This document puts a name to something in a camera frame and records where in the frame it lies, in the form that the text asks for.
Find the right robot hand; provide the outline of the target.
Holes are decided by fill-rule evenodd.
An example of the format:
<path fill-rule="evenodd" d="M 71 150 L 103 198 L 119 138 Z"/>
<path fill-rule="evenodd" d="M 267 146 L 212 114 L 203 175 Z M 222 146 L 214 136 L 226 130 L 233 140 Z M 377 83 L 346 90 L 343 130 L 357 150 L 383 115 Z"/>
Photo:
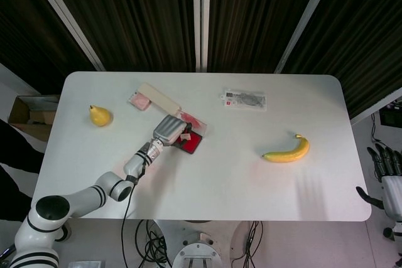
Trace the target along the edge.
<path fill-rule="evenodd" d="M 360 186 L 358 195 L 368 204 L 384 210 L 395 222 L 401 223 L 401 153 L 376 143 L 376 150 L 367 147 L 374 163 L 374 174 L 382 189 L 382 199 L 369 196 Z"/>

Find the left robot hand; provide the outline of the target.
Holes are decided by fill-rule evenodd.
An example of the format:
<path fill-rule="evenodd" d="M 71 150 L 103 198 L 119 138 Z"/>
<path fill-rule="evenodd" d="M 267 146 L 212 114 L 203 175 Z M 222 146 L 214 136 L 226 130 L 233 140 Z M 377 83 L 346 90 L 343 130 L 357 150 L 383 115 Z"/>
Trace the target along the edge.
<path fill-rule="evenodd" d="M 162 146 L 182 147 L 192 140 L 192 124 L 173 115 L 167 115 L 154 129 L 153 139 Z"/>

